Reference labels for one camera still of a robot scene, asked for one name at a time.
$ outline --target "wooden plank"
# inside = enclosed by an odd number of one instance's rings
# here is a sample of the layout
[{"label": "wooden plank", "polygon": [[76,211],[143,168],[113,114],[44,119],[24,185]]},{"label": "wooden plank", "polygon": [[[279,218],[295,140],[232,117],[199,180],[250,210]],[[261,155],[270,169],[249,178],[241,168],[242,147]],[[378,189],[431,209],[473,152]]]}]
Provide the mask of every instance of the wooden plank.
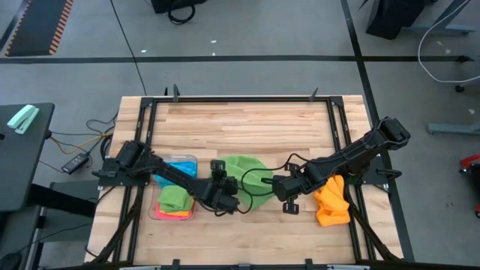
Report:
[{"label": "wooden plank", "polygon": [[[115,156],[125,140],[133,139],[140,98],[123,97],[110,155]],[[343,100],[352,140],[357,140],[370,130],[362,96],[343,96]],[[293,152],[315,158],[335,151],[326,105],[308,102],[161,103],[152,148],[159,155],[196,156],[200,177],[209,175],[211,159],[226,155],[251,155],[267,167],[279,167]],[[296,158],[292,162],[302,163]],[[145,189],[136,265],[169,265],[173,259],[191,265],[299,264],[305,258],[314,258],[315,263],[354,261],[347,225],[321,227],[315,218],[318,206],[310,195],[298,198],[299,215],[284,214],[281,202],[272,198],[248,214],[215,217],[196,207],[191,220],[174,222],[149,217],[152,200],[156,199],[153,188],[152,183]],[[97,207],[88,243],[93,253],[100,252],[116,230],[123,190],[117,187]],[[387,194],[364,187],[364,196],[371,226],[391,251],[401,256]],[[365,240],[359,232],[366,257]]]}]

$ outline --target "green towel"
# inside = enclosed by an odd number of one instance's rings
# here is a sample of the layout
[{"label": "green towel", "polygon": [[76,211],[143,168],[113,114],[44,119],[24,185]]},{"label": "green towel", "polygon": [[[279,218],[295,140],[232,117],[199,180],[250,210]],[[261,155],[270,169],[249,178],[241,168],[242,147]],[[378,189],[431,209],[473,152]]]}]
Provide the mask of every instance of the green towel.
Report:
[{"label": "green towel", "polygon": [[[266,169],[260,160],[255,157],[248,156],[229,156],[219,158],[222,161],[225,161],[226,173],[228,176],[233,176],[237,179],[238,186],[241,188],[240,180],[242,179],[243,174],[253,168],[262,168]],[[247,191],[252,194],[264,194],[272,191],[272,186],[270,184],[262,183],[262,178],[272,178],[272,171],[252,171],[249,172],[243,179],[244,187]],[[252,209],[261,206],[267,200],[272,198],[274,194],[266,196],[254,196]],[[238,198],[240,202],[246,207],[250,206],[251,198],[243,190],[238,191]]]},{"label": "green towel", "polygon": [[166,213],[190,211],[192,207],[192,197],[183,187],[178,185],[162,188],[158,202],[160,203],[160,210],[164,210]]}]

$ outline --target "white cable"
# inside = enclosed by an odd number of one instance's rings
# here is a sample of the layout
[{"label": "white cable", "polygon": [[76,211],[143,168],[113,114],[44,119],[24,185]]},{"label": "white cable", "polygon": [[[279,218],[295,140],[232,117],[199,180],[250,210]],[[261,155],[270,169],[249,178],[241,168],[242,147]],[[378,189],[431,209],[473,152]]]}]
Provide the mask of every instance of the white cable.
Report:
[{"label": "white cable", "polygon": [[427,30],[427,32],[423,35],[423,37],[421,38],[420,40],[420,44],[418,45],[418,63],[420,63],[421,67],[427,71],[427,74],[430,75],[430,77],[432,77],[432,79],[436,80],[437,82],[439,83],[467,83],[469,81],[473,81],[473,80],[477,80],[477,79],[480,79],[480,76],[476,76],[476,77],[473,77],[473,78],[470,78],[470,79],[464,79],[464,80],[461,80],[461,81],[452,81],[452,80],[441,80],[441,79],[437,79],[434,75],[432,75],[432,73],[430,73],[430,71],[428,71],[428,69],[423,65],[422,63],[422,60],[420,60],[420,49],[422,48],[422,44],[423,44],[423,40],[425,39],[425,37],[427,37],[428,33],[430,33],[430,31],[432,31],[435,27],[437,27],[440,23],[443,23],[444,20],[447,20],[451,15],[455,14],[455,12],[457,12],[458,10],[460,10],[464,5],[466,5],[468,3],[469,0],[465,0],[464,3],[462,3],[461,5],[459,5],[455,10],[453,10],[452,13],[450,13],[449,15],[445,16],[445,18],[441,19],[439,22],[435,23],[434,25],[432,25],[432,27],[430,27],[430,29]]}]

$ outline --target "yellow cable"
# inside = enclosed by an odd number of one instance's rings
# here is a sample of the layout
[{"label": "yellow cable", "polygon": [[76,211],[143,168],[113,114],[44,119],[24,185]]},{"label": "yellow cable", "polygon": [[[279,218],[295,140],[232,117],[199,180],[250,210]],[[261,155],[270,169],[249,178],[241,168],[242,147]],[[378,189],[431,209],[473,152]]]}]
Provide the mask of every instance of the yellow cable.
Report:
[{"label": "yellow cable", "polygon": [[54,143],[56,143],[56,145],[58,146],[58,148],[60,149],[60,151],[61,151],[62,153],[64,153],[65,155],[70,155],[70,154],[73,154],[74,152],[76,152],[78,149],[81,149],[83,146],[85,146],[85,145],[87,145],[87,144],[95,141],[96,139],[101,139],[101,138],[106,137],[106,136],[109,136],[109,135],[111,135],[111,134],[112,134],[112,133],[104,133],[104,134],[101,134],[101,135],[96,136],[96,137],[94,137],[94,138],[91,138],[91,139],[89,139],[88,141],[82,143],[81,145],[75,146],[75,150],[73,150],[73,151],[65,151],[65,150],[62,148],[62,146],[60,145],[60,142],[59,142],[59,141],[57,141],[54,137],[50,137],[50,139],[51,139]]}]

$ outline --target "orange and black mat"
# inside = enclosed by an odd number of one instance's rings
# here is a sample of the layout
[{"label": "orange and black mat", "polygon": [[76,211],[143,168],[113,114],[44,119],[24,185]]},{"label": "orange and black mat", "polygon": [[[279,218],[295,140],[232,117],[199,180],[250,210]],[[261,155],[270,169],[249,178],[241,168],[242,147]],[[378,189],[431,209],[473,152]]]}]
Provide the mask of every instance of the orange and black mat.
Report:
[{"label": "orange and black mat", "polygon": [[48,56],[60,45],[73,0],[29,0],[5,55]]}]

